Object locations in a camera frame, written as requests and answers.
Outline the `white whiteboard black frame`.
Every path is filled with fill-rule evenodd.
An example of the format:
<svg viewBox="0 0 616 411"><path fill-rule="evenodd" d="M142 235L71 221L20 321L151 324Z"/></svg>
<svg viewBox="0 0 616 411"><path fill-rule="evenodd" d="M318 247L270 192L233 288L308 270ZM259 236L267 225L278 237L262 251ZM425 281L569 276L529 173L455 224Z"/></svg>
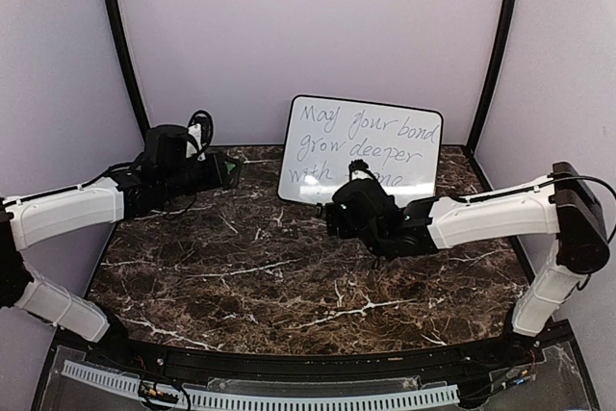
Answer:
<svg viewBox="0 0 616 411"><path fill-rule="evenodd" d="M349 180L349 164L368 164L398 206L436 190L444 119L436 111L299 95L291 103L277 195L326 203Z"/></svg>

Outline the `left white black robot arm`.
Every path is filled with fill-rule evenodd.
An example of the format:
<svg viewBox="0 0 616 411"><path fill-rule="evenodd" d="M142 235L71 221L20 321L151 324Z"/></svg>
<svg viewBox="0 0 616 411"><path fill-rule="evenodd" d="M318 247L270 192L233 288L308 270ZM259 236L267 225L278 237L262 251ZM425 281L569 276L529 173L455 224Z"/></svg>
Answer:
<svg viewBox="0 0 616 411"><path fill-rule="evenodd" d="M26 266L28 247L102 223L141 218L172 199L239 182L242 163L223 153L193 155L155 164L139 156L107 169L85 184L1 202L1 305L18 308L84 340L116 369L136 360L135 346L120 334L122 324L96 304Z"/></svg>

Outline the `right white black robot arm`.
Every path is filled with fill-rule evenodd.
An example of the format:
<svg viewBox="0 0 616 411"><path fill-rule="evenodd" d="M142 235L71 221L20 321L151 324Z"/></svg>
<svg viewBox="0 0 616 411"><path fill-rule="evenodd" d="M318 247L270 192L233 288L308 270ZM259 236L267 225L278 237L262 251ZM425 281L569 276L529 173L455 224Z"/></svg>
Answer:
<svg viewBox="0 0 616 411"><path fill-rule="evenodd" d="M605 229L592 181L560 162L548 175L512 188L431 196L399 207L357 160L323 209L329 235L358 239L389 261L492 239L553 236L546 262L514 305L508 331L492 343L492 359L510 367L526 354L527 337L536 337L573 290L608 263L614 235Z"/></svg>

